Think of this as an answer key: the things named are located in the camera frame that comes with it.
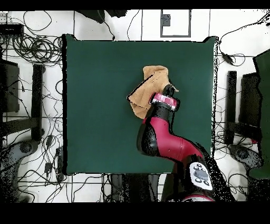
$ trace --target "green table mat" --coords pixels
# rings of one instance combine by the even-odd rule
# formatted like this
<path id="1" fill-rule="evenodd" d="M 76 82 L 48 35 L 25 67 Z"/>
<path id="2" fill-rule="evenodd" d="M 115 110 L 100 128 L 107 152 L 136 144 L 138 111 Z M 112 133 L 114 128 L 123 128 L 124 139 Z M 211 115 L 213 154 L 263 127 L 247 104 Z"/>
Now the green table mat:
<path id="1" fill-rule="evenodd" d="M 258 143 L 258 150 L 264 163 L 262 167 L 250 170 L 248 175 L 256 179 L 270 179 L 270 50 L 259 54 L 253 60 L 256 71 L 261 78 L 258 88 L 262 94 L 262 141 Z"/>
<path id="2" fill-rule="evenodd" d="M 205 42 L 78 41 L 66 35 L 67 173 L 170 173 L 173 162 L 141 155 L 142 120 L 127 96 L 142 68 L 165 66 L 179 89 L 173 132 L 210 153 L 216 37 Z"/>

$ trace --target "towel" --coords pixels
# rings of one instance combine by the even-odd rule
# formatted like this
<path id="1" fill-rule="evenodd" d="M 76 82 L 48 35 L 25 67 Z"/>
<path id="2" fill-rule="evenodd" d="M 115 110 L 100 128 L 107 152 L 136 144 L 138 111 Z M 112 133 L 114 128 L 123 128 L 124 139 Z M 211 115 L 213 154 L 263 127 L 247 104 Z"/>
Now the towel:
<path id="1" fill-rule="evenodd" d="M 168 69 L 163 66 L 145 66 L 143 69 L 144 81 L 127 97 L 135 115 L 141 119 L 146 117 L 150 109 L 149 99 L 153 93 L 162 93 L 166 85 L 171 84 Z"/>

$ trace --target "floor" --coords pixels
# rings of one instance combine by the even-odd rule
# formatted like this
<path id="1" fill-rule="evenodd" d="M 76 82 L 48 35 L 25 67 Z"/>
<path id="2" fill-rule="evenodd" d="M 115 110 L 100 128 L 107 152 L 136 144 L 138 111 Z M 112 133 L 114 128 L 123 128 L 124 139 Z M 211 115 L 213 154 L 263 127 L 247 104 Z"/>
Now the floor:
<path id="1" fill-rule="evenodd" d="M 108 27 L 103 23 L 99 24 L 94 20 L 84 17 L 82 14 L 74 11 L 47 11 L 52 18 L 51 24 L 39 31 L 35 32 L 38 35 L 53 35 L 61 36 L 65 34 L 74 34 L 78 40 L 111 40 L 112 35 L 110 34 Z M 112 33 L 115 35 L 115 40 L 121 41 L 154 41 L 154 40 L 189 40 L 189 41 L 203 41 L 207 36 L 218 36 L 221 38 L 225 33 L 235 30 L 246 24 L 254 23 L 258 21 L 265 14 L 262 10 L 192 10 L 192 21 L 191 21 L 191 37 L 190 38 L 161 38 L 160 37 L 160 10 L 130 10 L 127 12 L 125 17 L 111 18 L 105 13 L 105 20 L 110 26 Z M 8 13 L 8 22 L 22 22 L 24 12 L 11 11 Z M 6 22 L 4 14 L 0 13 L 0 22 Z M 50 22 L 49 16 L 44 11 L 31 11 L 25 14 L 25 23 L 32 30 L 40 30 L 48 25 Z M 265 23 L 260 25 L 253 25 L 247 28 L 241 29 L 234 33 L 230 33 L 222 39 L 220 45 L 223 52 L 230 55 L 238 54 L 235 57 L 236 64 L 241 64 L 244 59 L 245 62 L 239 67 L 233 67 L 226 62 L 223 62 L 221 56 L 218 55 L 220 62 L 218 69 L 218 91 L 217 91 L 217 112 L 216 122 L 220 122 L 221 118 L 224 119 L 224 113 L 220 113 L 225 109 L 225 90 L 226 89 L 226 75 L 229 70 L 237 71 L 237 91 L 240 90 L 240 79 L 243 74 L 255 72 L 252 57 L 262 53 L 263 51 L 270 48 L 270 27 L 265 26 Z M 7 51 L 7 59 L 19 64 L 20 67 L 20 78 L 23 81 L 24 89 L 29 91 L 19 91 L 19 98 L 22 99 L 26 109 L 31 110 L 31 97 L 32 97 L 32 73 L 33 67 L 31 63 L 26 62 L 24 59 L 17 56 L 16 52 L 12 49 Z M 55 90 L 56 83 L 62 79 L 62 70 L 59 65 L 54 67 L 46 68 L 46 73 L 43 75 L 44 86 L 43 95 L 49 97 L 44 98 L 44 110 L 42 125 L 45 130 L 45 135 L 50 133 L 52 127 L 56 125 L 58 128 L 53 130 L 53 135 L 59 136 L 59 143 L 57 142 L 52 148 L 50 159 L 53 159 L 55 149 L 58 145 L 63 144 L 61 137 L 61 131 L 63 126 L 61 123 L 62 119 L 62 97 Z M 62 86 L 57 86 L 59 92 L 62 91 Z M 239 114 L 239 99 L 240 94 L 237 94 L 237 109 L 236 109 L 236 121 Z M 20 102 L 20 110 L 17 113 L 7 113 L 4 116 L 4 121 L 19 119 L 21 117 L 27 117 L 27 112 Z M 3 144 L 10 144 L 18 134 L 8 135 L 6 141 Z M 20 135 L 16 141 L 30 138 L 30 133 L 26 132 Z M 257 150 L 256 145 L 252 146 L 253 150 Z M 57 190 L 53 185 L 45 186 L 45 181 L 37 172 L 42 175 L 44 172 L 45 161 L 41 156 L 42 149 L 39 146 L 36 153 L 23 159 L 19 169 L 19 176 L 25 176 L 19 182 L 22 191 L 27 191 L 35 196 L 34 202 L 71 202 L 73 197 L 74 202 L 97 202 L 102 201 L 101 197 L 101 175 L 100 174 L 76 174 L 72 178 L 68 176 L 64 182 L 63 188 L 60 191 Z M 226 151 L 218 150 L 215 153 L 215 159 L 224 173 L 225 178 L 234 173 L 245 174 L 243 165 L 233 160 Z M 162 188 L 165 181 L 165 174 L 162 174 L 159 181 L 158 193 L 159 199 L 161 198 Z M 50 177 L 51 181 L 55 181 L 55 175 L 52 172 Z M 245 196 L 237 191 L 237 189 L 244 189 L 247 187 L 247 181 L 245 178 L 235 175 L 230 180 L 230 186 L 232 193 L 238 201 L 244 201 Z M 110 194 L 110 185 L 105 185 L 105 193 Z"/>

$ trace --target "floor tile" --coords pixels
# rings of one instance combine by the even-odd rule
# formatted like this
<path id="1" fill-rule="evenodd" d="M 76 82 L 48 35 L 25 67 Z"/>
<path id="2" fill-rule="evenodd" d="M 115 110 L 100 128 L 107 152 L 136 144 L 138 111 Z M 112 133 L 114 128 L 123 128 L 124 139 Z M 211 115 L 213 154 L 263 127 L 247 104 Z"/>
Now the floor tile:
<path id="1" fill-rule="evenodd" d="M 53 36 L 61 36 L 62 34 L 70 33 L 73 34 L 73 11 L 46 11 L 50 17 L 44 11 L 11 11 L 8 13 L 10 17 L 12 17 L 13 23 L 21 23 L 23 22 L 23 15 L 25 13 L 25 23 L 32 30 L 40 30 L 41 31 L 33 31 L 38 35 L 53 35 Z"/>
<path id="2" fill-rule="evenodd" d="M 32 193 L 33 195 L 35 195 L 35 200 L 34 203 L 45 203 L 47 201 L 47 203 L 67 203 L 67 196 L 66 196 L 66 185 L 65 184 L 61 184 L 61 187 L 59 185 L 47 185 L 44 186 L 44 183 L 40 184 L 40 183 L 34 183 L 30 186 L 31 183 L 20 183 L 20 190 L 25 191 L 25 192 L 29 192 Z"/>
<path id="3" fill-rule="evenodd" d="M 101 184 L 85 184 L 84 186 L 82 184 L 73 184 L 73 192 L 75 193 L 74 202 L 97 202 L 100 200 Z"/>
<path id="4" fill-rule="evenodd" d="M 19 118 L 8 118 L 7 120 L 10 121 L 10 120 L 17 120 L 17 119 L 19 119 Z M 46 146 L 46 140 L 47 140 L 46 136 L 48 135 L 48 133 L 52 134 L 54 136 L 57 136 L 58 132 L 57 132 L 56 128 L 53 130 L 53 122 L 51 122 L 51 129 L 50 129 L 50 121 L 47 118 L 42 119 L 42 127 L 45 130 L 45 134 L 44 134 L 43 138 L 45 139 L 44 146 Z M 25 140 L 31 139 L 31 131 L 23 130 L 21 132 L 8 135 L 8 137 L 7 137 L 8 144 L 14 142 L 15 139 L 16 139 L 16 141 L 15 141 L 16 143 L 20 142 L 20 141 L 25 141 Z M 47 151 L 47 154 L 46 154 L 44 148 L 42 147 L 42 143 L 40 143 L 38 145 L 38 149 L 36 150 L 35 153 L 23 158 L 21 165 L 20 165 L 20 168 L 18 170 L 18 176 L 23 176 L 28 170 L 35 170 L 40 175 L 43 174 L 44 169 L 45 169 L 45 163 L 49 162 L 49 161 L 53 162 L 54 156 L 56 153 L 56 149 L 62 145 L 63 145 L 63 140 L 61 138 L 59 138 L 59 139 L 55 138 L 52 142 L 52 146 L 50 147 L 50 149 Z M 32 171 L 30 171 L 26 175 L 26 177 L 27 178 L 24 178 L 23 181 L 35 181 L 38 178 L 38 175 L 36 173 L 33 173 Z M 51 180 L 52 181 L 56 180 L 54 172 L 52 172 Z"/>
<path id="5" fill-rule="evenodd" d="M 80 182 L 80 183 L 102 183 L 101 174 L 99 173 L 92 173 L 92 174 L 86 174 L 86 173 L 78 173 L 73 176 L 73 182 Z"/>
<path id="6" fill-rule="evenodd" d="M 126 16 L 120 18 L 111 17 L 105 11 L 105 21 L 114 34 L 115 41 L 127 41 L 128 35 L 132 41 L 140 40 L 141 10 L 128 10 Z M 112 34 L 105 23 L 100 24 L 78 12 L 75 12 L 75 36 L 78 40 L 112 40 Z"/>
<path id="7" fill-rule="evenodd" d="M 210 35 L 221 38 L 227 32 L 254 23 L 266 12 L 262 10 L 211 10 Z M 221 50 L 227 54 L 256 56 L 270 48 L 270 29 L 266 23 L 252 25 L 222 38 Z"/>
<path id="8" fill-rule="evenodd" d="M 165 179 L 166 179 L 166 174 L 163 173 L 159 176 L 159 180 L 158 180 L 158 184 L 164 184 L 165 183 Z"/>
<path id="9" fill-rule="evenodd" d="M 32 108 L 32 75 L 33 75 L 33 66 L 30 63 L 23 61 L 22 59 L 9 58 L 9 61 L 18 63 L 20 69 L 20 80 L 18 83 L 18 102 L 20 105 L 20 110 L 16 112 L 8 113 L 8 116 L 31 116 Z M 46 68 L 46 72 L 43 74 L 43 117 L 63 117 L 63 104 L 62 104 L 62 95 L 58 94 L 55 91 L 56 83 L 63 78 L 62 69 L 59 66 L 53 68 Z M 62 92 L 62 82 L 57 86 L 57 90 Z"/>
<path id="10" fill-rule="evenodd" d="M 241 79 L 243 77 L 244 74 L 249 74 L 252 72 L 256 72 L 254 63 L 253 63 L 253 59 L 252 58 L 237 58 L 236 60 L 238 60 L 239 62 L 237 62 L 238 64 L 241 64 L 245 62 L 239 66 L 239 67 L 234 67 L 231 66 L 230 64 L 228 64 L 227 62 L 223 62 L 222 57 L 218 57 L 219 62 L 221 62 L 221 64 L 219 65 L 218 68 L 218 74 L 217 74 L 217 102 L 216 102 L 216 122 L 224 122 L 225 120 L 225 110 L 226 110 L 226 88 L 227 88 L 227 74 L 228 71 L 237 71 L 237 82 L 236 82 L 236 122 L 238 122 L 238 116 L 240 113 L 240 98 L 241 98 Z M 257 147 L 256 145 L 253 146 L 254 150 L 257 151 Z"/>
<path id="11" fill-rule="evenodd" d="M 191 11 L 191 38 L 161 38 L 161 10 L 143 10 L 143 41 L 203 41 L 208 37 L 209 10 Z"/>

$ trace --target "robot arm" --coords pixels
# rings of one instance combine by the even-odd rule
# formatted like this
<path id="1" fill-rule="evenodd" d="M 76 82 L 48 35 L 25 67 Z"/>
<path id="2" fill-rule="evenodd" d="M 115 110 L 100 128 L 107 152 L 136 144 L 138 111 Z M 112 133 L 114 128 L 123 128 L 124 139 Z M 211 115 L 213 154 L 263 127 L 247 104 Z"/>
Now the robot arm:
<path id="1" fill-rule="evenodd" d="M 181 164 L 178 174 L 186 193 L 180 201 L 214 201 L 214 187 L 199 147 L 170 131 L 169 115 L 179 107 L 179 101 L 172 95 L 173 89 L 168 85 L 163 94 L 155 93 L 150 98 L 151 108 L 139 129 L 137 148 L 144 155 Z"/>

